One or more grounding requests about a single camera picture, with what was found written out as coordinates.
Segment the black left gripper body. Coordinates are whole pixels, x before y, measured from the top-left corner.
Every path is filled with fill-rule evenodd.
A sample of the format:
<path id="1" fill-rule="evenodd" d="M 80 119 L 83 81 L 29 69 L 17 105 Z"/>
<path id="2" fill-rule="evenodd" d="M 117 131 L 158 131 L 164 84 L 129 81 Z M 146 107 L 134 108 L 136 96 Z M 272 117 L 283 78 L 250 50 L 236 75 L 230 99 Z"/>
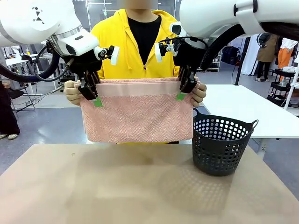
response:
<path id="1" fill-rule="evenodd" d="M 80 56 L 72 56 L 71 59 L 73 59 L 73 62 L 70 65 L 70 71 L 75 74 L 86 71 L 97 72 L 102 67 L 102 61 L 96 57 L 94 50 L 90 50 Z"/>

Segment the person's left hand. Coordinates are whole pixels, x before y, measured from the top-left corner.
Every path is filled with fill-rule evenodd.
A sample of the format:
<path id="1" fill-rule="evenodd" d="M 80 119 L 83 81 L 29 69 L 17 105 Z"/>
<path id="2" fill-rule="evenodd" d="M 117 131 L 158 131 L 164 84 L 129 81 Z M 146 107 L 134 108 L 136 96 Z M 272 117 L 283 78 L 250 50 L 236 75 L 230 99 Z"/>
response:
<path id="1" fill-rule="evenodd" d="M 198 108 L 200 103 L 202 103 L 203 99 L 206 97 L 207 87 L 205 84 L 201 82 L 197 82 L 196 86 L 190 93 L 191 102 L 194 108 Z"/>

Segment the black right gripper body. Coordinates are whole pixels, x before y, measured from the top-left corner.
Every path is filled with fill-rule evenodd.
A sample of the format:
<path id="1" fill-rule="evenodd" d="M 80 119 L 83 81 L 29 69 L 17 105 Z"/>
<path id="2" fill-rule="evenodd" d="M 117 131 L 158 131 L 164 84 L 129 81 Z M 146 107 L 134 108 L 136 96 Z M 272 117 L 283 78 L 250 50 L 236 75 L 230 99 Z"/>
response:
<path id="1" fill-rule="evenodd" d="M 178 53 L 173 57 L 174 64 L 176 66 L 188 65 L 192 69 L 200 67 L 206 49 L 199 49 L 189 45 L 186 42 L 181 43 L 178 48 Z"/>

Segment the person's right hand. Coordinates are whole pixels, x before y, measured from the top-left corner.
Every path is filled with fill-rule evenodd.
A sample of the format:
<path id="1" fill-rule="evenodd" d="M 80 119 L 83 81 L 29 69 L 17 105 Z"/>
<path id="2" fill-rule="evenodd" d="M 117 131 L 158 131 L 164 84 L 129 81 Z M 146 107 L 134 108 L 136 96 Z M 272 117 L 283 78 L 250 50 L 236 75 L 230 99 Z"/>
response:
<path id="1" fill-rule="evenodd" d="M 83 95 L 79 91 L 78 87 L 81 85 L 80 81 L 67 81 L 64 84 L 64 94 L 67 100 L 73 105 L 80 106 Z"/>

